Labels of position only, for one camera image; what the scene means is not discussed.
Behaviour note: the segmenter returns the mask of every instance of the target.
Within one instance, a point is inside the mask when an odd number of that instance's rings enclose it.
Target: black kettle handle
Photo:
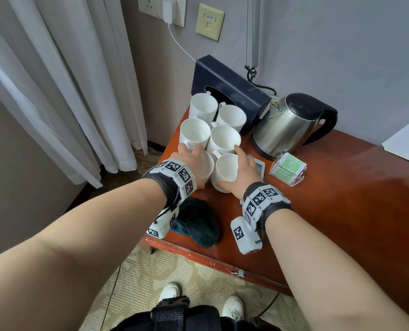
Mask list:
[[[332,131],[338,121],[338,111],[329,105],[325,105],[324,112],[319,119],[325,120],[324,124],[315,130],[303,145],[313,143]]]

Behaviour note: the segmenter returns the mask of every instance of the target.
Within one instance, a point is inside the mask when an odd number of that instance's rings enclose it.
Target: electrical cord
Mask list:
[[[264,89],[268,89],[272,91],[273,95],[276,96],[276,90],[274,90],[272,87],[262,86],[262,85],[253,83],[253,78],[257,75],[257,70],[255,68],[250,68],[247,65],[244,66],[244,68],[247,70],[247,81],[249,81],[252,85],[254,85],[257,88],[264,88]]]
[[[278,298],[278,296],[279,296],[279,292],[276,293],[276,295],[275,295],[275,297],[273,298],[272,302],[270,302],[270,304],[269,304],[268,306],[266,306],[266,308],[257,316],[257,318],[260,318],[260,317],[263,315],[263,313],[265,313],[266,311],[269,310],[269,308],[270,308],[270,307],[272,306],[272,304],[276,301],[276,299]]]
[[[195,59],[194,59],[189,53],[187,53],[186,50],[183,49],[183,48],[181,47],[181,45],[180,45],[180,44],[177,42],[177,40],[175,39],[174,35],[172,34],[171,25],[170,25],[170,24],[168,24],[168,29],[169,29],[169,33],[171,34],[172,39],[175,41],[175,43],[177,43],[177,45],[180,47],[180,49],[182,49],[184,53],[186,53],[189,57],[191,57],[191,59],[192,59],[192,60],[194,61],[194,63],[195,63],[195,62],[196,62]]]
[[[103,324],[105,323],[106,314],[108,313],[109,304],[111,303],[111,299],[113,298],[114,289],[116,289],[116,284],[117,284],[117,280],[119,279],[120,271],[121,271],[121,264],[119,266],[119,271],[117,272],[117,277],[116,277],[116,280],[114,282],[113,291],[111,292],[111,296],[109,297],[108,305],[106,306],[105,315],[103,316],[103,321],[102,321],[102,326],[100,327],[100,331],[102,331]]]

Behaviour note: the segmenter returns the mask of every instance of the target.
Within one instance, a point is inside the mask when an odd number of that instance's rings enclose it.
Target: curtain fold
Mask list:
[[[147,152],[120,0],[0,0],[0,99],[74,183]]]

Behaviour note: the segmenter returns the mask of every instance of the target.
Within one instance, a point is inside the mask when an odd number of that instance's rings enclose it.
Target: white sneaker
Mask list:
[[[229,317],[238,322],[243,319],[243,315],[243,301],[238,296],[230,296],[223,306],[222,317]]]
[[[178,297],[180,296],[180,292],[181,292],[180,286],[176,284],[175,282],[170,282],[163,288],[158,301],[160,302],[161,300],[165,298]]]

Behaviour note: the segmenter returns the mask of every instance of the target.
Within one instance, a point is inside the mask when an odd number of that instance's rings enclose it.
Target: wooden table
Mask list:
[[[180,124],[160,161],[177,151]],[[264,181],[281,190],[301,217],[353,257],[409,313],[409,161],[333,130],[296,152],[307,171],[292,188],[268,174],[272,162],[255,152],[249,137],[243,137],[241,148],[265,161]],[[233,195],[218,192],[208,181],[192,196],[207,201],[219,218],[218,244],[201,248],[172,232],[164,240],[145,234],[142,242],[227,273],[242,269],[246,281],[291,294],[268,241],[257,253],[239,252],[230,222],[241,216],[241,206]]]

